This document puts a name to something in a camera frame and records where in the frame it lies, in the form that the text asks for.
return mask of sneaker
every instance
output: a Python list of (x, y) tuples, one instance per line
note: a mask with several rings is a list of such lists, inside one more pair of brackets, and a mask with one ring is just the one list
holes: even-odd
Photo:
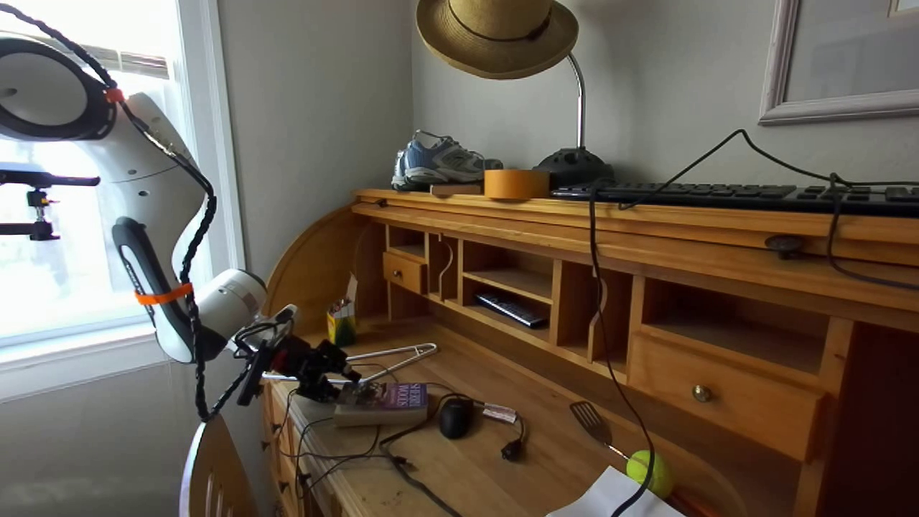
[(501, 170), (494, 157), (464, 149), (451, 136), (418, 132), (396, 153), (393, 190), (419, 190), (428, 185), (481, 185), (485, 170)]

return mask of framed picture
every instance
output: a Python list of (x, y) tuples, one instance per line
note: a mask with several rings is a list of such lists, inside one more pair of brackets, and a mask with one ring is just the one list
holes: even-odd
[(761, 126), (919, 114), (919, 0), (778, 0)]

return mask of white sheet of paper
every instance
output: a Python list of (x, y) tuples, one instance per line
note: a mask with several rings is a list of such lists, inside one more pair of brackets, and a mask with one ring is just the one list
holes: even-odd
[[(610, 517), (624, 499), (637, 492), (637, 482), (622, 473), (617, 469), (606, 469), (583, 496), (573, 505), (548, 511), (548, 517)], [(655, 492), (644, 492), (636, 505), (626, 508), (624, 517), (678, 517), (673, 505), (667, 505)]]

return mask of wooden drawer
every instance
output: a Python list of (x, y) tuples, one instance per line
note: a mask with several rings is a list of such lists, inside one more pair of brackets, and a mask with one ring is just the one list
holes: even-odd
[(823, 393), (636, 333), (629, 386), (794, 460), (811, 460)]
[(383, 277), (412, 294), (426, 294), (426, 265), (400, 252), (383, 252)]

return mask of wooden cabinet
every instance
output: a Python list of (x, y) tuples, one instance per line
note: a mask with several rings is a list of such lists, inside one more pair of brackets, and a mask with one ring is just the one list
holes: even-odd
[[(376, 265), (390, 320), (449, 313), (583, 374), (613, 370), (659, 415), (655, 435), (680, 439), (688, 422), (726, 436), (709, 445), (726, 449), (722, 473), (761, 479), (765, 515), (919, 511), (909, 496), (919, 460), (916, 218), (588, 212), (581, 202), (387, 190), (359, 192), (353, 212), (385, 234)], [(794, 235), (800, 252), (769, 252), (775, 235)], [(547, 324), (482, 307), (482, 290)]]

